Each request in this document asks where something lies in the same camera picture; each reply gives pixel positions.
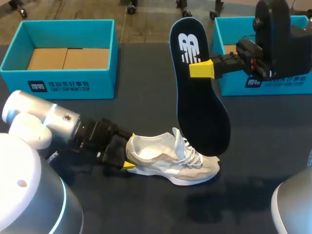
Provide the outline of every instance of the black table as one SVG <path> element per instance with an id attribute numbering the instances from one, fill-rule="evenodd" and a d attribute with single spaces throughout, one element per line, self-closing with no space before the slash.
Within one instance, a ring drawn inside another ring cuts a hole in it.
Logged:
<path id="1" fill-rule="evenodd" d="M 0 47 L 2 59 L 7 47 Z M 171 131 L 176 84 L 167 44 L 120 46 L 114 100 L 60 100 L 57 104 L 95 119 L 109 118 L 138 135 Z M 0 79 L 0 109 L 9 92 Z M 303 170 L 312 148 L 312 96 L 222 98 L 232 139 L 221 155 L 219 178 L 178 187 L 161 177 L 104 173 L 77 165 L 68 182 L 80 200 L 86 234 L 275 234 L 270 211 L 274 189 Z M 0 123 L 1 132 L 8 127 Z"/>

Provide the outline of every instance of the insole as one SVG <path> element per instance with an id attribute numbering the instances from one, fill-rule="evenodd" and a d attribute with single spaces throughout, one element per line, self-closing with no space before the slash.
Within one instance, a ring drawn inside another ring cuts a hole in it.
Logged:
<path id="1" fill-rule="evenodd" d="M 177 21 L 170 32 L 177 85 L 177 119 L 189 143 L 201 154 L 218 156 L 230 143 L 228 113 L 210 78 L 191 78 L 189 64 L 209 60 L 205 29 L 195 18 Z"/>

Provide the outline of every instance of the concrete floor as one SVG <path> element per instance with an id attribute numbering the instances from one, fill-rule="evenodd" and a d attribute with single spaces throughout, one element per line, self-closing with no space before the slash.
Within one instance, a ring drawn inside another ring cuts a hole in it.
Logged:
<path id="1" fill-rule="evenodd" d="M 27 20 L 114 19 L 119 42 L 153 43 L 167 42 L 169 31 L 181 18 L 176 0 L 138 0 L 135 15 L 126 14 L 126 0 L 24 0 Z M 213 23 L 209 10 L 213 0 L 188 0 L 188 8 L 194 17 L 205 25 L 211 37 Z M 255 6 L 225 3 L 222 16 L 251 16 Z M 0 6 L 0 44 L 9 44 L 21 17 L 8 4 Z"/>

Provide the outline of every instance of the cyan box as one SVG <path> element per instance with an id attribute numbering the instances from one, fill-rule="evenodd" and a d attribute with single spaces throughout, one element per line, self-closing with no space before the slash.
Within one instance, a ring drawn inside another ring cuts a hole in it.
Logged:
<path id="1" fill-rule="evenodd" d="M 214 21 L 213 53 L 226 54 L 225 45 L 236 45 L 245 36 L 254 41 L 254 17 L 222 17 Z M 306 16 L 291 16 L 292 25 L 305 28 Z M 222 96 L 311 94 L 312 73 L 273 81 L 261 82 L 248 77 L 243 71 L 223 75 L 218 80 Z"/>
<path id="2" fill-rule="evenodd" d="M 110 52 L 107 69 L 27 70 L 35 48 L 109 48 Z M 43 99 L 112 99 L 117 64 L 114 20 L 23 21 L 0 74 L 10 92 L 23 90 Z"/>

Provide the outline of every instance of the shoelace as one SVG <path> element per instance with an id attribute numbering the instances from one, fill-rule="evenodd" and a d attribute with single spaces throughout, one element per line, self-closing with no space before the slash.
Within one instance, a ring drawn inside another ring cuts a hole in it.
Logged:
<path id="1" fill-rule="evenodd" d="M 183 140 L 185 142 L 185 148 L 186 148 L 184 150 L 185 158 L 182 160 L 174 161 L 174 163 L 187 164 L 188 166 L 194 166 L 194 167 L 201 167 L 203 165 L 203 155 L 196 152 L 196 150 L 190 145 L 187 139 L 183 138 Z"/>

